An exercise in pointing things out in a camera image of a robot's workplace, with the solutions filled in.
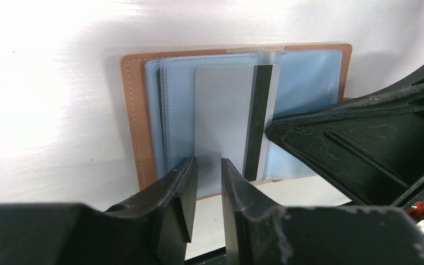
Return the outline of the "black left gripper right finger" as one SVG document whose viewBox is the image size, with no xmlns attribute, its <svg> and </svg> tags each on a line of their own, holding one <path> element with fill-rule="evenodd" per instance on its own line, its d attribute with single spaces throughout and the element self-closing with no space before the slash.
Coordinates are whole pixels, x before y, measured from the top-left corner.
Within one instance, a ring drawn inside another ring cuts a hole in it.
<svg viewBox="0 0 424 265">
<path fill-rule="evenodd" d="M 221 195 L 228 264 L 287 264 L 293 249 L 284 233 L 287 208 L 221 159 Z"/>
</svg>

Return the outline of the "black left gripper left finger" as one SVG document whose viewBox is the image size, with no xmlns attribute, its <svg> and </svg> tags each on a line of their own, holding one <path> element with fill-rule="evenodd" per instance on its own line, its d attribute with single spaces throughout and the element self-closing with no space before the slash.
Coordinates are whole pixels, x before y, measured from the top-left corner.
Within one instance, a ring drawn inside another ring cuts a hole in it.
<svg viewBox="0 0 424 265">
<path fill-rule="evenodd" d="M 187 157 L 146 189 L 106 211 L 93 210 L 87 263 L 184 264 L 197 183 L 197 160 Z"/>
</svg>

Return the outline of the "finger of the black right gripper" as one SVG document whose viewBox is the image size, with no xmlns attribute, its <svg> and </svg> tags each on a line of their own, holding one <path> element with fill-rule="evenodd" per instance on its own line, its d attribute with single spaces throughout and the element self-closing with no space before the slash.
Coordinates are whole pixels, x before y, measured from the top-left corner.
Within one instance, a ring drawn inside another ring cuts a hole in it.
<svg viewBox="0 0 424 265">
<path fill-rule="evenodd" d="M 358 204 L 404 206 L 424 188 L 424 84 L 382 104 L 276 119 L 266 135 Z"/>
<path fill-rule="evenodd" d="M 397 81 L 396 83 L 387 86 L 379 91 L 371 94 L 349 99 L 344 102 L 325 106 L 323 108 L 310 110 L 307 112 L 296 113 L 289 115 L 290 118 L 316 114 L 327 110 L 345 110 L 354 107 L 365 107 L 370 105 L 377 105 L 388 102 L 390 100 L 407 97 L 417 91 L 417 87 L 424 84 L 424 65 L 409 74 L 405 78 Z"/>
</svg>

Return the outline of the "tan leather card holder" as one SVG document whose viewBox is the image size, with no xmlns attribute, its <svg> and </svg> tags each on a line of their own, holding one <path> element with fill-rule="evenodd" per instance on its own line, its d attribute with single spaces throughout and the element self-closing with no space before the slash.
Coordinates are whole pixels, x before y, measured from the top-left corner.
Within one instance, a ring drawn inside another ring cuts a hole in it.
<svg viewBox="0 0 424 265">
<path fill-rule="evenodd" d="M 121 78 L 140 189 L 194 151 L 195 73 L 203 66 L 277 64 L 274 117 L 340 102 L 352 46 L 278 44 L 131 54 Z"/>
</svg>

